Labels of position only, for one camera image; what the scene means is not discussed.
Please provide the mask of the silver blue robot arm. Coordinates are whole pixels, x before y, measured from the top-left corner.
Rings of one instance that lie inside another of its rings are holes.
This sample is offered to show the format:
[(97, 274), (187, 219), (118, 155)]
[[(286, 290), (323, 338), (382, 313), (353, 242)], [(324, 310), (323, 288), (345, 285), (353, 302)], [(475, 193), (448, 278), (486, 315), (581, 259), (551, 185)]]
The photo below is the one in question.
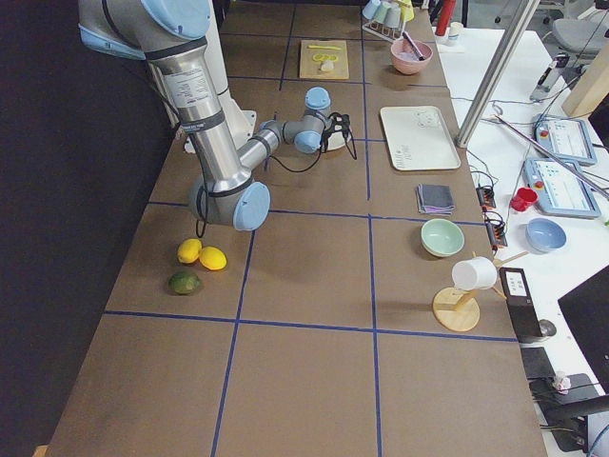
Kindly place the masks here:
[(202, 167), (189, 206), (205, 224), (257, 229), (267, 217), (270, 192), (254, 180), (254, 169), (281, 144), (321, 155), (332, 136), (350, 138), (348, 116), (333, 111), (319, 87), (306, 93), (300, 120), (253, 128), (230, 96), (209, 1), (81, 1), (78, 7), (88, 48), (145, 60), (160, 72), (168, 104)]

